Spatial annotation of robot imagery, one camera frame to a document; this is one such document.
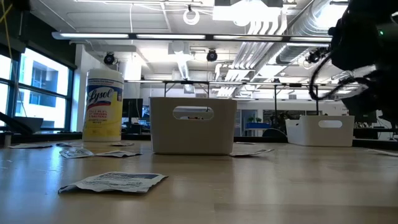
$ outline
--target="white ceiling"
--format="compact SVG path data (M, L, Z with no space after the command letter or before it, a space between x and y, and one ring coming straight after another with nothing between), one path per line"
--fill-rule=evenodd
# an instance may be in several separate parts
M310 0L297 0L297 7L289 11L288 20L291 20ZM206 6L212 6L213 0L202 1ZM129 10L130 5L109 5L97 2L75 2L74 0L32 0L33 14L63 32L130 32ZM169 32L165 17L160 6L147 6L155 10L140 6L133 6L132 29L133 32ZM184 6L165 6L166 10L184 9ZM201 34L244 34L247 27L239 27L232 22L213 21L212 16L200 14L199 23L190 26L182 19L183 11L168 11L167 19L173 33L201 33ZM158 62L152 58L167 55L167 41L138 41L130 40L101 40L92 41L93 45L135 45L149 61L152 70L143 69L143 74L170 73L177 69L175 62ZM188 63L192 70L214 71L216 63L206 62L206 53L209 48L216 49L218 60L233 60L238 52L239 42L190 42L191 52L196 52L195 60ZM303 66L288 67L284 71L286 77L310 76L311 70ZM323 76L339 74L341 71L335 67L323 71Z

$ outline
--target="window frame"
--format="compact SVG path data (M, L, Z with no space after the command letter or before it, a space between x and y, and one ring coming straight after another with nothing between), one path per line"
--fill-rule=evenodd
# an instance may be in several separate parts
M54 59L48 57L47 55L40 53L40 51L38 51L36 49L33 49L33 48L29 48L29 49L33 50L34 52L37 52L38 54L43 55L44 57L54 60ZM15 112L16 112L16 108L17 108L17 99L18 99L17 91L15 90L15 84L16 84L15 82L18 82L19 88L23 88L23 89L34 91L37 93L65 99L66 105L65 105L64 127L63 128L41 128L40 129L41 131L70 131L70 127L71 127L70 121L71 121L71 116L72 116L72 100L73 100L73 96L72 96L72 94L73 94L73 77L75 75L75 69L71 68L68 65L65 65L64 63L54 60L57 63L59 63L63 66L66 66L68 68L68 89L67 89L67 94L63 95L63 94L59 94L59 93L56 93L53 91L45 90L43 88L38 88L38 87L31 86L31 85L19 83L20 69L21 69L21 67L20 67L21 58L22 58L22 54L19 54L18 59L12 61L12 68L10 70L11 75L10 75L9 80L5 79L5 78L0 78L0 83L6 84L9 87L8 88L8 101L7 101L7 106L6 106L6 108L7 108L6 114L11 117L15 116ZM13 70L15 70L17 73L16 80L15 80L15 77L12 75ZM9 130L7 125L0 126L0 131L7 131L7 130Z

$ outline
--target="table surface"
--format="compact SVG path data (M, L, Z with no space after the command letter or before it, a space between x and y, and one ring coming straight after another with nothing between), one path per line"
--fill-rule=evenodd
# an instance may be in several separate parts
M398 222L396 157L290 144L234 145L234 152L275 149L252 158L165 156L153 154L149 141L135 143L123 149L143 155L124 159L65 159L61 147L0 149L0 223ZM57 193L110 171L169 177L144 195Z

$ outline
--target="ceiling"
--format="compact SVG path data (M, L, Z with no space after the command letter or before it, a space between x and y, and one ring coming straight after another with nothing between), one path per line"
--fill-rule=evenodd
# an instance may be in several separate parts
M183 33L183 34L246 34L249 26L236 26L230 21L214 21L211 15L200 13L198 24L190 26L183 21L186 6L165 6L166 17L162 8L156 5L145 5L151 9L138 5L103 4L98 2L76 2L74 0L31 0L34 8L33 14L55 29L62 32L145 32L145 33ZM214 0L202 0L203 10L212 10ZM297 7L287 12L289 23L310 0L296 0ZM92 40L90 45L113 46L135 45L144 56L147 66L142 68L142 74L171 73L178 70L176 62L159 60L168 52L168 41L156 40ZM195 53L195 59L188 62L190 70L215 71L216 63L206 61L208 49L216 49L218 61L233 61L240 42L189 42L190 52ZM96 49L94 56L102 60L106 51ZM129 52L115 53L117 57L128 58ZM287 67L284 78L294 78L295 82L306 80L313 68L306 69L302 63ZM321 78L327 79L332 75L341 73L341 70L330 65L324 69Z

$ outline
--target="white plastic bin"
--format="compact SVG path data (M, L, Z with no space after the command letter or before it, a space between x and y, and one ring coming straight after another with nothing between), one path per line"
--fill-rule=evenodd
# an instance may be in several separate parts
M213 114L173 114L178 106L206 106ZM235 100L150 98L152 150L157 154L228 155L233 148L236 108ZM203 119L181 119L182 116L200 116Z
M301 116L286 120L289 143L301 146L351 147L354 116Z

